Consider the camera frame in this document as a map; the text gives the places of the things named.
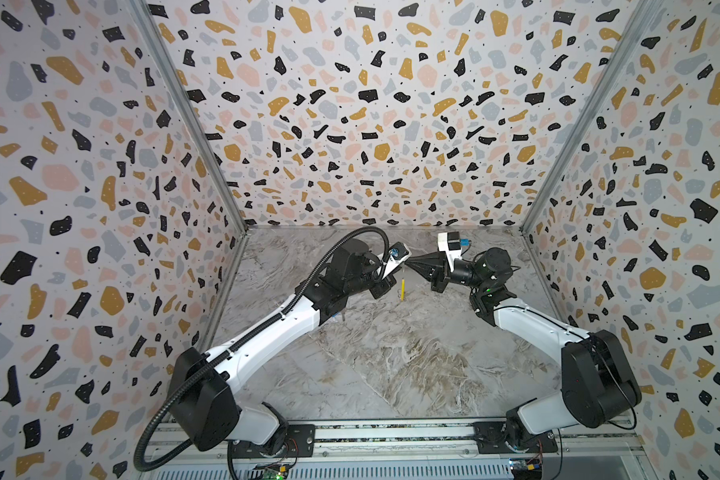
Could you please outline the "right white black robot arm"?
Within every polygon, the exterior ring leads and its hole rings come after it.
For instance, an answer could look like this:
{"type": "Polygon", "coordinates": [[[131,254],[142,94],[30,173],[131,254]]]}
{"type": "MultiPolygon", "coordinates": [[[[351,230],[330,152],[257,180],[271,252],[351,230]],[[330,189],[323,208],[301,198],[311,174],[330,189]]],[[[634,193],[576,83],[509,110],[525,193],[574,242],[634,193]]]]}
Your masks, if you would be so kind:
{"type": "Polygon", "coordinates": [[[509,253],[493,247],[472,260],[450,252],[412,257],[406,265],[442,292],[450,284],[470,289],[470,307],[493,327],[531,344],[560,368],[557,393],[532,399],[506,413],[508,444],[520,448],[553,430],[575,425],[594,429],[632,414],[642,392],[619,339],[611,332],[587,331],[554,319],[522,301],[506,286],[516,271],[509,253]]]}

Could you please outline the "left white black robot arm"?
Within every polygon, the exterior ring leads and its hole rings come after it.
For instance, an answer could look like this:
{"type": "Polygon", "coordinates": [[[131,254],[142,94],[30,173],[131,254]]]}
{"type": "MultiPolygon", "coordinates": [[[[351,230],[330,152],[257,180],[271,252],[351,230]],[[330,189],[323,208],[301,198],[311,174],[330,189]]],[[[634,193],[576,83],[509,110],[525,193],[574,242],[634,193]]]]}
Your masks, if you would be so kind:
{"type": "Polygon", "coordinates": [[[315,273],[269,317],[205,352],[183,352],[169,390],[188,384],[193,375],[199,378],[168,412],[190,444],[207,451],[225,440],[241,440],[275,454],[284,441],[286,420],[269,405],[238,403],[236,393],[270,359],[340,313],[351,296],[368,292],[380,298],[388,293],[396,283],[395,271],[409,255],[397,242],[377,257],[359,238],[348,238],[334,245],[315,273]]]}

